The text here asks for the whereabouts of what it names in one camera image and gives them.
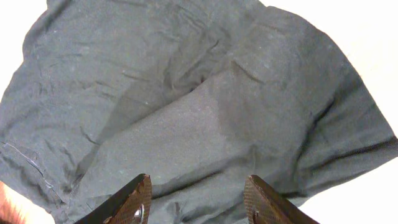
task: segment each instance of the wrinkled fabric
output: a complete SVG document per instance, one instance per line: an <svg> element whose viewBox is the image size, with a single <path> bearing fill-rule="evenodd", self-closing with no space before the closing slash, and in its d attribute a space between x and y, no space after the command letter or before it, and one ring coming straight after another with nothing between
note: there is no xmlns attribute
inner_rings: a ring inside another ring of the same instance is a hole
<svg viewBox="0 0 398 224"><path fill-rule="evenodd" d="M0 179L56 223L140 173L150 224L247 223L247 175L301 205L398 156L353 66L299 16L257 0L47 4L0 104Z"/></svg>

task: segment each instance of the white surface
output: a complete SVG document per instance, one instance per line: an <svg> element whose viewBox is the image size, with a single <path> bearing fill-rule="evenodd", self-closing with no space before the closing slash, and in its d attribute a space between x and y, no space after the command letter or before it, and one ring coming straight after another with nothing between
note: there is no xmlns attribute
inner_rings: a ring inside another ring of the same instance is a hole
<svg viewBox="0 0 398 224"><path fill-rule="evenodd" d="M362 76L398 133L398 34L395 1L262 0L296 13L327 33ZM22 63L22 43L45 0L0 2L0 93ZM398 223L398 159L324 191L300 208L320 223Z"/></svg>

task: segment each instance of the cloth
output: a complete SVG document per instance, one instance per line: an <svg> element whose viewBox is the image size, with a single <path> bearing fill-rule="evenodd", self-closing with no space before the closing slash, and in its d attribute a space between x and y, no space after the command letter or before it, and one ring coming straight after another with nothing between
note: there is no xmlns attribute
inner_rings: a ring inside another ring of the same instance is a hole
<svg viewBox="0 0 398 224"><path fill-rule="evenodd" d="M149 223L247 223L398 156L336 44L255 0L48 0L0 104L0 179L74 223L151 175Z"/></svg>

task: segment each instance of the gray cloth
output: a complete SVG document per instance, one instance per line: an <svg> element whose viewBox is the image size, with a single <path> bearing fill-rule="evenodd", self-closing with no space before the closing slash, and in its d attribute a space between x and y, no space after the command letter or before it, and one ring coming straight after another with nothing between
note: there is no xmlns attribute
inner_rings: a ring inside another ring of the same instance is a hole
<svg viewBox="0 0 398 224"><path fill-rule="evenodd" d="M0 104L0 179L74 223L140 173L149 223L247 223L398 156L336 44L257 0L49 0Z"/></svg>

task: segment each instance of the white background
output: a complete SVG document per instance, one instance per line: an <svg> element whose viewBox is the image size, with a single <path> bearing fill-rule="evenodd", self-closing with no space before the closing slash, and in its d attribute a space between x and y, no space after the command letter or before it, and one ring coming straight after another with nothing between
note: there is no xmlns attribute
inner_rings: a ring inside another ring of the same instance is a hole
<svg viewBox="0 0 398 224"><path fill-rule="evenodd" d="M262 0L296 13L327 33L362 76L398 133L398 33L395 1ZM45 0L0 2L0 96L22 63L22 43ZM398 223L398 159L300 207L320 223Z"/></svg>

